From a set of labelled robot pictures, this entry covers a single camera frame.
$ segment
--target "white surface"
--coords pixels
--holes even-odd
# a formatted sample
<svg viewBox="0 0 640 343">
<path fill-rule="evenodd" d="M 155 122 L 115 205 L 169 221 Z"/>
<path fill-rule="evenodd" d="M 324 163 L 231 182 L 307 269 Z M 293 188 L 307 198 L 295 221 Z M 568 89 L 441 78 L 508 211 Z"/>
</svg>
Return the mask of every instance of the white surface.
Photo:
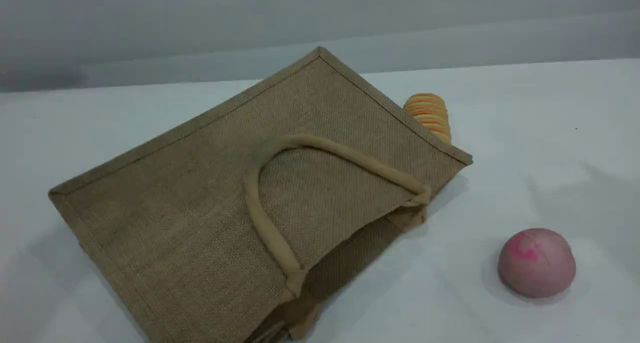
<svg viewBox="0 0 640 343">
<path fill-rule="evenodd" d="M 640 60 L 365 78 L 398 103 L 444 97 L 475 163 L 325 309 L 309 343 L 640 341 Z M 253 83 L 0 94 L 0 341 L 144 340 L 47 190 Z M 560 232 L 576 257 L 573 286 L 551 300 L 496 276 L 502 243 L 529 227 Z"/>
</svg>

